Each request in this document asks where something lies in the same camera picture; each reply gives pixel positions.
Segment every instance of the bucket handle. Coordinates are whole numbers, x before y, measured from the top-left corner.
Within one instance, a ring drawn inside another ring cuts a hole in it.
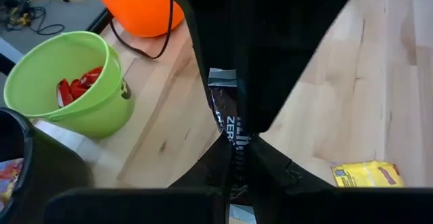
[[[88,108],[85,108],[85,109],[82,109],[82,110],[77,110],[77,111],[74,111],[74,112],[67,112],[67,113],[63,113],[63,114],[57,114],[57,115],[53,115],[53,116],[48,116],[47,117],[48,121],[50,121],[50,122],[58,122],[58,121],[64,120],[65,117],[70,117],[71,115],[77,115],[77,114],[81,114],[81,113],[87,112],[89,110],[92,110],[94,107],[100,106],[102,103],[107,102],[113,95],[115,95],[115,92],[117,91],[119,85],[123,81],[122,64],[120,63],[120,59],[119,59],[119,56],[118,56],[117,52],[110,45],[107,45],[107,46],[108,46],[108,49],[110,50],[109,54],[115,56],[114,60],[116,61],[116,65],[119,68],[120,74],[121,74],[119,82],[117,83],[117,86],[115,86],[115,89],[111,93],[109,93],[105,98],[103,98],[101,101],[93,104],[92,106],[89,106]]]

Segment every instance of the green bucket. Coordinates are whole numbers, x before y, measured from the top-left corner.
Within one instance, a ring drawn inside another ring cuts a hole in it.
[[[59,108],[57,84],[71,82],[103,66],[95,84],[78,100]],[[6,105],[87,137],[107,137],[131,117],[134,99],[122,77],[117,53],[98,35],[77,31],[58,35],[27,53],[9,74]]]

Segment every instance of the yellow package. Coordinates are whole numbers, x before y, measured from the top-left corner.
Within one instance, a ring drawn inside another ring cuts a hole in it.
[[[395,164],[372,160],[332,167],[338,187],[403,187]]]

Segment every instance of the wooden floor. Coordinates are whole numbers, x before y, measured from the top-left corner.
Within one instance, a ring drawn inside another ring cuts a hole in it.
[[[137,100],[130,121],[99,142],[38,127],[86,159],[97,186],[166,187],[219,135],[188,29],[158,61],[127,51],[109,28],[102,36]],[[163,43],[122,37],[150,53]],[[407,186],[433,186],[432,62],[433,0],[350,0],[262,137],[332,184],[333,163],[378,159],[396,163]]]

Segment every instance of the black trash can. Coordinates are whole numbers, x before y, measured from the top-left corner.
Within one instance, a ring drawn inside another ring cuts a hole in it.
[[[92,183],[90,170],[72,150],[21,114],[0,108],[0,162],[23,158],[14,191],[0,212],[0,223],[42,223],[48,201]]]

